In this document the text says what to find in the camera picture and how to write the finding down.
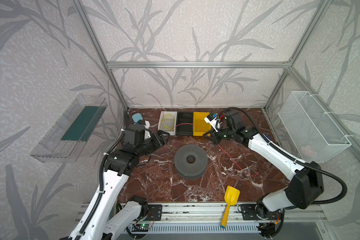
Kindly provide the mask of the grey cable spool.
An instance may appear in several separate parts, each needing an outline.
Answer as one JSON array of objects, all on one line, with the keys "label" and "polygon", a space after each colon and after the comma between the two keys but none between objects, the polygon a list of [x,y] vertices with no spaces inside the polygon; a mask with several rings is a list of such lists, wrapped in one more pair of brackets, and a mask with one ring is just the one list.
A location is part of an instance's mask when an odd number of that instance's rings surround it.
[{"label": "grey cable spool", "polygon": [[185,145],[175,153],[174,164],[182,178],[196,180],[206,172],[208,156],[206,151],[197,145]]}]

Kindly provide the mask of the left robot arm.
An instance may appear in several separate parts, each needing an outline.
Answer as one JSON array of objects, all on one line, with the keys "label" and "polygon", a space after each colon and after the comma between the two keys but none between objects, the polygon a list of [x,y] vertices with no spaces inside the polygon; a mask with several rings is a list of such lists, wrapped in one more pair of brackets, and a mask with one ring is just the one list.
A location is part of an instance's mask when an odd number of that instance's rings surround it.
[{"label": "left robot arm", "polygon": [[87,210],[68,240],[116,240],[134,220],[148,215],[147,199],[132,196],[112,218],[111,209],[140,158],[148,156],[168,143],[171,135],[140,124],[124,126],[120,137],[104,153],[100,163],[99,186]]}]

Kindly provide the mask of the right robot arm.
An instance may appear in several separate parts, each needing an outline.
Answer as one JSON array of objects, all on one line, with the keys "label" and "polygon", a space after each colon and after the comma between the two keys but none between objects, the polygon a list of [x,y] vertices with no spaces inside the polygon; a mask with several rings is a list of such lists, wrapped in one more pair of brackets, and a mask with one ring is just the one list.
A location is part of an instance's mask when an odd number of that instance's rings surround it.
[{"label": "right robot arm", "polygon": [[[209,114],[204,118],[211,126],[204,138],[215,145],[223,140],[233,140],[256,152],[275,166],[289,180],[289,185],[262,197],[256,203],[256,213],[260,219],[267,219],[272,212],[282,209],[306,209],[310,205],[326,205],[342,200],[348,193],[347,184],[338,176],[321,169],[316,162],[307,163],[299,159],[263,134],[252,118],[251,126],[245,126],[242,114],[249,114],[236,107],[229,107],[219,114]],[[341,192],[328,200],[317,198],[324,193],[323,177],[329,177],[341,185]]]}]

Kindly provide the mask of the white plastic bin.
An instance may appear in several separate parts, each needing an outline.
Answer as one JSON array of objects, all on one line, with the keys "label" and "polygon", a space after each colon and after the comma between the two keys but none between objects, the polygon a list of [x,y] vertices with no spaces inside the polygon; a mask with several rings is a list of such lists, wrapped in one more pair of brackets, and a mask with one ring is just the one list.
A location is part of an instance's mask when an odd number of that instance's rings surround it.
[{"label": "white plastic bin", "polygon": [[178,112],[162,111],[159,118],[158,130],[169,133],[171,136],[176,135]]}]

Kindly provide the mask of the yellow plastic bin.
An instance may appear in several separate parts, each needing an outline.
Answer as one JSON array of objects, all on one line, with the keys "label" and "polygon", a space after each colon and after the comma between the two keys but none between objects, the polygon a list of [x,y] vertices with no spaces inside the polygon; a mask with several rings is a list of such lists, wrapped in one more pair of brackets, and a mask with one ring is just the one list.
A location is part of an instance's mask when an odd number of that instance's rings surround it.
[{"label": "yellow plastic bin", "polygon": [[208,132],[212,127],[205,121],[209,112],[194,112],[193,113],[193,136],[199,137]]}]

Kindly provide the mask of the black plastic bin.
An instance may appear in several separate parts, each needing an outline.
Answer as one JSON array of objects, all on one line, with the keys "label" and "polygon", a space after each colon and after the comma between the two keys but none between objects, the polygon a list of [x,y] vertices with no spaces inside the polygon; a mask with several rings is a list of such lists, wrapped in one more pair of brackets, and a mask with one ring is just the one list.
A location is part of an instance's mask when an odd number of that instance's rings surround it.
[{"label": "black plastic bin", "polygon": [[178,112],[176,123],[176,136],[192,136],[193,135],[193,113]]}]

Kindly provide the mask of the teal toy shovel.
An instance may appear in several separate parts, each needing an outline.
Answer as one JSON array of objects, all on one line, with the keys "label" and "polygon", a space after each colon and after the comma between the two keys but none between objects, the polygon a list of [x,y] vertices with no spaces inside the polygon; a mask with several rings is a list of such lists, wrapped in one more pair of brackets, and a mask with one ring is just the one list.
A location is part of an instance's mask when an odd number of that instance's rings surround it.
[{"label": "teal toy shovel", "polygon": [[143,116],[140,113],[136,113],[132,115],[132,120],[135,124],[139,124],[140,121],[143,120]]}]

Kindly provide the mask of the yellow toy shovel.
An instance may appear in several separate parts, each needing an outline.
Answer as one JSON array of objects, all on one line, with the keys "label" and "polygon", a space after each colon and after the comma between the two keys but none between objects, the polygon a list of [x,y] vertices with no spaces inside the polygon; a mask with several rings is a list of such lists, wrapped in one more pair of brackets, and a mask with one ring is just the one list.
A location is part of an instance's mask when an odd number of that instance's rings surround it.
[{"label": "yellow toy shovel", "polygon": [[226,202],[226,208],[221,221],[221,228],[225,229],[227,227],[230,207],[236,205],[240,196],[240,191],[234,187],[227,186],[224,200]]}]

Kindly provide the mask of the pink object in basket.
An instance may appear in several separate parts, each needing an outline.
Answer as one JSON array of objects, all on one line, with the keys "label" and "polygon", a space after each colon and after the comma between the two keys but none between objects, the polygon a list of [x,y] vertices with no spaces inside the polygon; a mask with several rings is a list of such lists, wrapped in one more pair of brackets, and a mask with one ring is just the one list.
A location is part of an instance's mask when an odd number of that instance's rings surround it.
[{"label": "pink object in basket", "polygon": [[309,145],[300,147],[300,150],[301,154],[306,156],[307,158],[312,158],[316,154],[316,152]]}]

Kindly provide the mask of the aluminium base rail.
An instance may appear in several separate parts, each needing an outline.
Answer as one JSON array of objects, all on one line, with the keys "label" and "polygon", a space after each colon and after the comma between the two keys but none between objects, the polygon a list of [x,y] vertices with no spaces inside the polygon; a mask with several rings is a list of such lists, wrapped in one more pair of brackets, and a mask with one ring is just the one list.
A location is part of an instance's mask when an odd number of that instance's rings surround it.
[{"label": "aluminium base rail", "polygon": [[133,221],[128,231],[134,236],[146,234],[209,234],[209,233],[258,233],[259,226],[270,223],[323,223],[327,220],[320,206],[310,206],[305,210],[278,210],[270,217],[260,219],[255,205],[238,203],[230,208],[226,228],[221,220],[225,203],[152,203],[146,219]]}]

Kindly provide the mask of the clear plastic wall tray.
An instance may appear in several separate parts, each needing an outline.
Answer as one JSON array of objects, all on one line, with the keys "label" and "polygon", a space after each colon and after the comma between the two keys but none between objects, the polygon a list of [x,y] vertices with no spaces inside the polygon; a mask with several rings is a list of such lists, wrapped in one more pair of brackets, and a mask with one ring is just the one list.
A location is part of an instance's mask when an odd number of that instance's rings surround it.
[{"label": "clear plastic wall tray", "polygon": [[108,107],[105,97],[77,95],[30,156],[42,163],[74,163]]}]

